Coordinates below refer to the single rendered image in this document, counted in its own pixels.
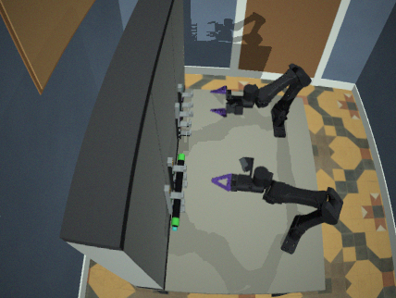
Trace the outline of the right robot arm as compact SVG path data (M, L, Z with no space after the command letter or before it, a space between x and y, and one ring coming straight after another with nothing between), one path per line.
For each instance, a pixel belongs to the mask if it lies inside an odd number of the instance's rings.
M296 67L293 68L293 66ZM275 105L271 109L274 136L285 138L285 122L282 120L288 119L286 115L288 115L288 113L290 112L289 109L291 103L298 94L298 92L303 87L307 87L312 82L311 78L305 73L305 71L301 67L295 64L289 64L289 67L290 68L281 77L269 83L268 85L261 87L260 89L256 86L256 84L247 84L244 86L243 96L232 95L231 106L229 108L230 113L233 113L235 115L243 115L243 108L253 108L253 102L257 105L258 108L266 107L268 106L268 103L272 102L271 100L279 92L281 92L283 89L290 85L282 98L277 103L275 103ZM293 70L293 72L291 72L291 70ZM274 117L276 118L274 119Z

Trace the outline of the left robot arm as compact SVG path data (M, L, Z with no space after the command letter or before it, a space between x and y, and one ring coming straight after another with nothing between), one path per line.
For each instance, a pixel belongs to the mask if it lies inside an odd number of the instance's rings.
M243 171L250 171L250 175L239 174L238 183L251 185L254 159L252 157L242 157L239 160ZM296 188L285 184L285 182L275 180L272 180L269 184L272 177L273 173L269 172L267 168L257 167L254 170L253 184L249 186L251 192L263 193L264 189L266 189L263 200L266 200L267 203L272 205L293 203L317 208L316 211L307 215L296 215L294 217L284 243L281 246L281 250L292 255L306 230L321 223L327 223L329 225L336 225L338 223L343 201L331 187L328 187L326 191L311 191Z

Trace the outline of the light grey panel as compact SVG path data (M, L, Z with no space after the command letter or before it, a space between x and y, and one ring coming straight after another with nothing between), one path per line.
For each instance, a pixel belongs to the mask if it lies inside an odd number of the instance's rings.
M171 215L160 172L170 185L167 158L177 165L179 148L178 95L164 113L184 59L183 28L171 62L183 0L179 5L138 0L134 7L85 131L59 235L136 287L162 291L162 243L167 253L169 243L162 219L170 231Z

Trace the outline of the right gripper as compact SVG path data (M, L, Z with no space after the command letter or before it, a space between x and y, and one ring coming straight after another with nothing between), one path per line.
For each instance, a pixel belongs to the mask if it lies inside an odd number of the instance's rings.
M224 89L224 91L222 91ZM226 100L228 99L228 102L226 103L226 108L216 108L216 109L210 109L210 111L218 113L220 116L226 118L227 114L231 114L229 112L229 108L231 105L231 90L228 90L227 86L220 87L216 90L210 91L210 93L223 93L226 95ZM219 111L223 113L219 113Z

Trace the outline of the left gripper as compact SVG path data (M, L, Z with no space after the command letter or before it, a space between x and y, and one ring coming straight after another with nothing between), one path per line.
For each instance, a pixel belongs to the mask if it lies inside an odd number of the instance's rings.
M249 186L252 186L252 183L251 183L251 185L238 183L239 175L238 174L234 174L233 178L232 178L232 175L233 175L232 173L229 173L227 175L223 175L223 176L219 176L219 177L216 177L216 178L212 178L212 182L214 184L216 184L217 186L225 189L228 192L229 191L231 191L231 192L236 192L236 191L250 192L251 191L251 188L249 188ZM227 180L227 186L225 185L226 187L223 186L224 184L222 184L222 183L217 181L217 180L220 180L220 179L223 180L223 178L228 179ZM235 187L236 186L236 181L237 181L237 190L236 190L236 187ZM233 185L232 185L232 183L233 183ZM230 186L231 186L231 188L230 188Z

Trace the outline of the black bar with green end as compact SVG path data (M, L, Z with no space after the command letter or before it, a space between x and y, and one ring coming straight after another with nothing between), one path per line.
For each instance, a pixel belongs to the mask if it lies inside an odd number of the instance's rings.
M178 154L178 166L184 166L185 154ZM183 181L183 172L176 173L176 182L175 182L175 192L182 191L182 181ZM178 227L179 226L179 213L180 213L180 202L181 199L174 199L173 201L173 210L172 210L172 219L171 226Z

